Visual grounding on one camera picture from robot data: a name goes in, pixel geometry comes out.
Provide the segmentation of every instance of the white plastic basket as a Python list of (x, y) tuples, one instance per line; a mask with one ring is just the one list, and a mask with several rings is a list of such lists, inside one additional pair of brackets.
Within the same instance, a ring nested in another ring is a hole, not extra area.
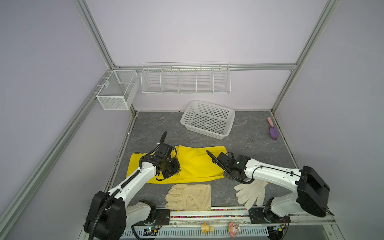
[(202, 101), (192, 101), (180, 122), (190, 131), (221, 140), (229, 135), (234, 119), (233, 109)]
[(113, 70), (96, 97), (105, 110), (129, 110), (139, 85), (136, 71)]

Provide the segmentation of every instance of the black metal bracket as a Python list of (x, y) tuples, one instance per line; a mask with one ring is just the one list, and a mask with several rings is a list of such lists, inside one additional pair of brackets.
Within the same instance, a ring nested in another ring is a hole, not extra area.
[[(270, 221), (266, 220), (266, 216), (264, 213), (264, 207), (252, 207), (250, 210), (248, 210), (249, 218), (251, 219), (251, 223), (271, 223)], [(290, 223), (291, 219), (289, 216), (284, 216), (281, 218), (275, 218), (272, 223)]]
[[(156, 216), (155, 216), (155, 222), (151, 225), (161, 225), (161, 221), (164, 220), (163, 226), (164, 225), (169, 225), (169, 220), (170, 220), (170, 210), (169, 209), (156, 209)], [(134, 226), (148, 226), (144, 221), (138, 222), (134, 224)]]

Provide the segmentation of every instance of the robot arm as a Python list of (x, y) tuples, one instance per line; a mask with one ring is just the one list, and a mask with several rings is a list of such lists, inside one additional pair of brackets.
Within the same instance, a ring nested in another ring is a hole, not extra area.
[(287, 214), (306, 211), (317, 217), (325, 217), (329, 186), (311, 167), (289, 169), (265, 164), (247, 156), (234, 159), (224, 153), (215, 157), (207, 151), (212, 162), (224, 170), (224, 176), (240, 183), (261, 179), (292, 191), (282, 197), (271, 198), (264, 208), (266, 219), (273, 222)]
[(93, 240), (94, 236), (105, 240), (119, 239), (126, 226), (140, 221), (154, 222), (154, 203), (141, 200), (131, 207), (128, 204), (144, 184), (160, 172), (166, 179), (180, 171), (178, 159), (171, 156), (175, 148), (164, 143), (166, 135), (164, 132), (156, 148), (140, 159), (135, 172), (107, 193), (99, 191), (93, 197), (84, 225), (89, 239)]
[[(107, 193), (99, 191), (92, 199), (84, 225), (89, 239), (93, 237), (106, 240), (119, 239), (127, 226), (144, 221), (153, 223), (156, 205), (141, 200), (128, 207), (129, 202), (146, 182), (156, 175), (169, 178), (180, 171), (178, 159), (171, 156), (174, 147), (165, 144), (165, 132), (156, 148), (140, 159), (139, 167), (119, 185)], [(310, 167), (288, 169), (259, 162), (240, 155), (236, 160), (224, 153), (215, 157), (207, 151), (212, 162), (224, 170), (224, 176), (240, 183), (251, 183), (254, 179), (282, 186), (291, 194), (268, 200), (265, 219), (275, 222), (286, 214), (306, 211), (318, 217), (326, 215), (329, 187)]]

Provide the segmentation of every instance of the pink toy figurine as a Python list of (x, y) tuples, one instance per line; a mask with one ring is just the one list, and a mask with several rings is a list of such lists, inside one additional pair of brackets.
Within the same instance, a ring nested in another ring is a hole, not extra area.
[(233, 222), (231, 222), (229, 223), (229, 226), (228, 226), (228, 232), (229, 232), (229, 235), (231, 235), (231, 237), (236, 237), (236, 234), (241, 233), (240, 226), (238, 224), (233, 225)]

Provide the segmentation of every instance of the white knit glove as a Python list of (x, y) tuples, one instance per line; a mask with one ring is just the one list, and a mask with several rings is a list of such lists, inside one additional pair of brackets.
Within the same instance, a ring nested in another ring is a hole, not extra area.
[(263, 206), (265, 198), (265, 186), (268, 183), (263, 180), (255, 179), (251, 184), (239, 184), (235, 186), (237, 202), (249, 210), (256, 202), (258, 207)]

